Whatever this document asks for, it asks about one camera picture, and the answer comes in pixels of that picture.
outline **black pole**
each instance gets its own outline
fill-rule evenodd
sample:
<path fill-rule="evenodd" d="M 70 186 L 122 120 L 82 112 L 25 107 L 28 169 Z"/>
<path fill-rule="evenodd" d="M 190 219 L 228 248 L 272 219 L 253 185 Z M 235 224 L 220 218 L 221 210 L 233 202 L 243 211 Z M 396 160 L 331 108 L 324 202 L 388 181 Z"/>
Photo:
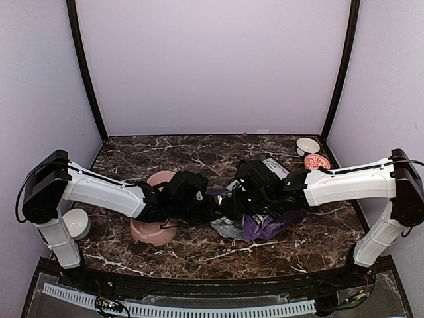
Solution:
<path fill-rule="evenodd" d="M 350 2 L 349 22 L 347 24 L 346 38 L 344 40 L 342 60 L 340 62 L 339 73 L 337 74 L 336 85 L 334 88 L 333 97 L 331 98 L 327 118 L 325 119 L 324 128 L 321 133 L 321 137 L 324 140 L 327 140 L 330 134 L 331 126 L 333 125 L 334 118 L 337 112 L 337 107 L 339 106 L 340 97 L 342 95 L 343 85 L 345 84 L 350 55 L 352 54 L 356 24 L 358 22 L 359 4 L 360 0 L 352 0 Z"/>
<path fill-rule="evenodd" d="M 72 38 L 74 40 L 75 52 L 77 54 L 79 70 L 84 82 L 85 92 L 93 113 L 97 130 L 99 131 L 101 140 L 105 142 L 108 139 L 105 123 L 101 117 L 99 104 L 95 98 L 93 84 L 91 82 L 90 73 L 88 71 L 87 59 L 85 58 L 84 47 L 82 44 L 80 24 L 78 23 L 78 14 L 75 0 L 66 0 L 68 6 L 69 23 L 71 26 Z"/>

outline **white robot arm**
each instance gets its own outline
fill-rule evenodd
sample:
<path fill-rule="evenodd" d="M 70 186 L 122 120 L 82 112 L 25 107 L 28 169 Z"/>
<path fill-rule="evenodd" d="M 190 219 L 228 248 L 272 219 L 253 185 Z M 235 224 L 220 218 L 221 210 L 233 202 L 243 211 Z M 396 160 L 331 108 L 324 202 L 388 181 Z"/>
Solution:
<path fill-rule="evenodd" d="M 423 186 L 409 161 L 402 150 L 393 150 L 391 157 L 371 164 L 291 172 L 281 180 L 261 160 L 255 160 L 239 166 L 236 179 L 243 186 L 246 202 L 259 211 L 283 213 L 334 201 L 389 199 L 376 224 L 353 250 L 353 263 L 369 268 L 404 230 L 424 221 Z M 57 212 L 61 199 L 104 207 L 142 221 L 149 212 L 158 213 L 170 206 L 162 204 L 160 201 L 167 199 L 158 197 L 146 183 L 127 184 L 96 174 L 70 162 L 63 150 L 57 150 L 33 171 L 25 188 L 23 214 L 40 230 L 63 269 L 80 266 L 82 256 Z M 170 197 L 178 196 L 180 202 L 188 199 L 190 205 L 208 203 L 197 211 L 210 206 L 204 178 L 190 172 L 174 178 L 169 185 Z"/>

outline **white panel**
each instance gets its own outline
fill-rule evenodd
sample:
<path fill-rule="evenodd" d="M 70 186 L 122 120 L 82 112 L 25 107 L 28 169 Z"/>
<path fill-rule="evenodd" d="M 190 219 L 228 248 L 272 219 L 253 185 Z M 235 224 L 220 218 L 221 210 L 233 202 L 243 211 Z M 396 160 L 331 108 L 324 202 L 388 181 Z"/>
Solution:
<path fill-rule="evenodd" d="M 361 2 L 352 60 L 329 144 L 342 166 L 402 148 L 424 161 L 424 2 Z M 417 167 L 424 177 L 424 169 Z M 373 223 L 381 200 L 361 202 Z M 424 225 L 391 247 L 409 303 L 424 317 Z"/>
<path fill-rule="evenodd" d="M 48 250 L 33 225 L 15 220 L 19 186 L 57 148 L 90 165 L 101 141 L 64 0 L 0 1 L 0 59 L 0 312 L 20 317 Z"/>
<path fill-rule="evenodd" d="M 348 0 L 78 1 L 110 135 L 318 134 Z"/>

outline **dark marble surface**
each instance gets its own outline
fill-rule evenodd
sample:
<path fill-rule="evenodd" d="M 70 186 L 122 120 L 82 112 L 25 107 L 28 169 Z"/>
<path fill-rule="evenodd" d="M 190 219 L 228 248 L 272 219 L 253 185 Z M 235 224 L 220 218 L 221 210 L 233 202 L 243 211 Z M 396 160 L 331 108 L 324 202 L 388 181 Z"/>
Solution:
<path fill-rule="evenodd" d="M 292 171 L 303 168 L 295 155 L 298 136 L 138 136 L 107 141 L 93 171 L 133 182 L 161 170 L 191 170 L 209 178 L 209 186 L 227 186 L 241 159 L 271 154 Z M 89 267 L 161 278 L 240 279 L 315 272 L 342 266 L 364 231 L 349 202 L 312 209 L 270 241 L 233 241 L 210 225 L 180 223 L 176 236 L 154 248 L 135 243 L 129 219 L 78 203 L 91 217 L 91 231 L 78 242 Z"/>

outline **purple bag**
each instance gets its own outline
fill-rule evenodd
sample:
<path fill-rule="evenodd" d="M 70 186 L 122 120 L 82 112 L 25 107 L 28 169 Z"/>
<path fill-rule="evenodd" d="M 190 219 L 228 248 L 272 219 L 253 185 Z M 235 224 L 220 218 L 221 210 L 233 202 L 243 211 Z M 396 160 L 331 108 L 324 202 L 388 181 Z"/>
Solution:
<path fill-rule="evenodd" d="M 306 214 L 305 210 L 285 212 L 278 219 L 270 215 L 243 215 L 244 240 L 270 240 L 279 232 L 287 228 L 290 223 Z"/>

